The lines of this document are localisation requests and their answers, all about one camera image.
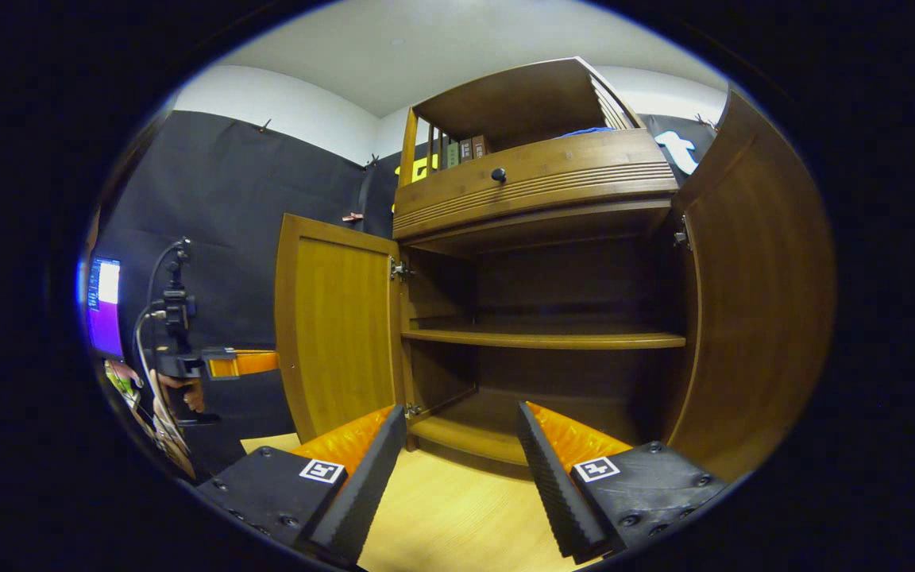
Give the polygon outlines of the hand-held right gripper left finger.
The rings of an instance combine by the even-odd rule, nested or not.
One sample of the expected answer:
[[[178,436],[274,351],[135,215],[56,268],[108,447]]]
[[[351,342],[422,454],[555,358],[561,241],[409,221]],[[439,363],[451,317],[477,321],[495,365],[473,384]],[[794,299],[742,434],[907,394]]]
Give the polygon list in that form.
[[[402,406],[393,405],[291,451],[259,446],[194,496],[277,547],[356,569],[406,428]]]

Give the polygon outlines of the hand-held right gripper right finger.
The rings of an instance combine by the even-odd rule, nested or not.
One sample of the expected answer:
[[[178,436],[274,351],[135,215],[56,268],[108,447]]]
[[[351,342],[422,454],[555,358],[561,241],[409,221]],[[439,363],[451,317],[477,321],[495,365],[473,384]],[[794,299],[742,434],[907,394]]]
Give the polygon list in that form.
[[[715,506],[728,484],[659,441],[632,446],[530,401],[518,439],[563,557],[635,556]]]

